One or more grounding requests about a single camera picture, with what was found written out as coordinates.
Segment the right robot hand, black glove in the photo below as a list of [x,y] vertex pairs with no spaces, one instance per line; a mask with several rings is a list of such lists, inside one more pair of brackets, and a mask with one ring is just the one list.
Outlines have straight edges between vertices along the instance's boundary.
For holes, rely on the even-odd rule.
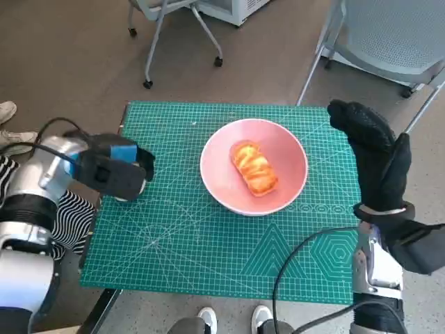
[[331,126],[347,136],[355,154],[361,204],[376,212],[404,208],[410,136],[395,136],[385,118],[358,102],[332,100],[327,112]]

